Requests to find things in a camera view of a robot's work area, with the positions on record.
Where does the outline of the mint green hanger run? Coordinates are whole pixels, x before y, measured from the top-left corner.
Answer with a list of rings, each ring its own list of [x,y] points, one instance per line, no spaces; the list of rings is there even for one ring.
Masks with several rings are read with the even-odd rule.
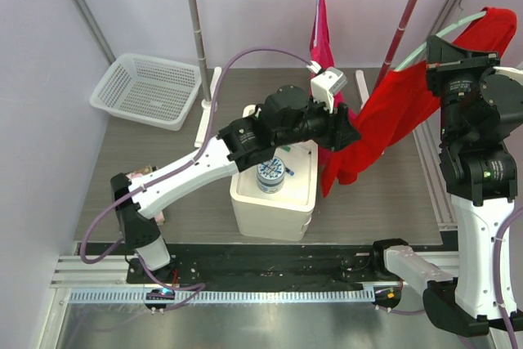
[[[485,11],[480,11],[475,14],[464,16],[462,17],[462,13],[464,12],[464,7],[462,5],[463,0],[458,0],[458,18],[455,22],[452,24],[446,26],[442,30],[435,33],[435,36],[438,38],[443,38],[445,35],[450,34],[451,32],[457,30],[458,28],[468,25],[471,22],[474,22],[476,20],[479,20],[483,18],[486,14]],[[427,49],[427,42],[424,42],[422,45],[420,45],[418,48],[416,48],[413,52],[411,52],[396,68],[395,71],[401,71],[403,69],[406,69],[410,67]]]

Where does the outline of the red t shirt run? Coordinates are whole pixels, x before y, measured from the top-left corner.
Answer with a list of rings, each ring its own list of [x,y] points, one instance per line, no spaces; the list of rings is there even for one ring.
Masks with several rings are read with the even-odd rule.
[[[517,14],[505,8],[486,7],[485,15],[471,22],[453,44],[473,51],[496,51],[502,55],[516,35]],[[408,136],[440,108],[426,83],[426,62],[393,70],[369,96],[351,120],[361,138],[346,149],[332,153],[320,174],[324,197],[333,184],[350,185],[386,150]]]

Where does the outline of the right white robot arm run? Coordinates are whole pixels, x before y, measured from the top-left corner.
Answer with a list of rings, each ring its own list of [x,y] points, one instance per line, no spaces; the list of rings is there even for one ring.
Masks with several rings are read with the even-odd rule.
[[[419,256],[402,239],[373,244],[369,269],[421,297],[439,329],[470,338],[500,329],[514,336],[522,312],[512,293],[509,227],[517,165],[506,138],[522,124],[522,73],[495,51],[427,40],[427,87],[440,101],[440,169],[458,223],[458,274]]]

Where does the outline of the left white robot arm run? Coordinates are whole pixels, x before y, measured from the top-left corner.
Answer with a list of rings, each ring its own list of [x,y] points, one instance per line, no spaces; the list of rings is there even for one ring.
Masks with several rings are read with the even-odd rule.
[[[154,219],[160,211],[211,182],[270,160],[283,145],[313,141],[340,151],[360,138],[347,105],[331,110],[300,87],[280,87],[253,114],[231,122],[193,154],[142,177],[113,176],[110,186],[123,242],[149,277],[166,282],[174,263]]]

